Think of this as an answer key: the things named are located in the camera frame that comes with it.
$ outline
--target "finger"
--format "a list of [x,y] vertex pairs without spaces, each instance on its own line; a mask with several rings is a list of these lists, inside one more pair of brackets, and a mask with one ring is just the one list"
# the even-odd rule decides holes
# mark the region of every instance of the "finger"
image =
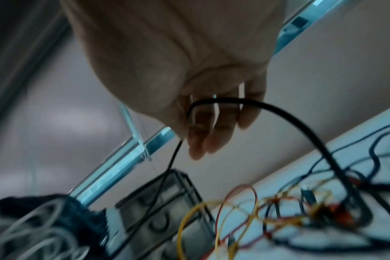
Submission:
[[[211,97],[196,97],[194,98],[194,101],[205,98]],[[213,105],[196,107],[193,111],[193,118],[194,124],[189,127],[188,134],[189,154],[194,160],[199,160],[205,154],[202,144],[211,132],[215,120]]]
[[186,114],[178,100],[156,113],[150,114],[169,126],[181,140],[188,136],[189,123]]
[[[262,102],[267,88],[267,74],[264,73],[245,82],[245,98]],[[261,109],[244,105],[238,117],[238,125],[246,129],[252,125],[261,112]]]
[[246,80],[266,70],[266,63],[254,66],[226,66],[211,69],[193,77],[182,88],[181,94],[208,95],[223,94],[231,91]]
[[[220,98],[238,96],[239,87],[235,87],[223,95],[218,95]],[[203,143],[204,151],[208,153],[218,151],[231,140],[239,116],[239,104],[218,104],[218,107],[218,119],[213,131],[205,138]]]

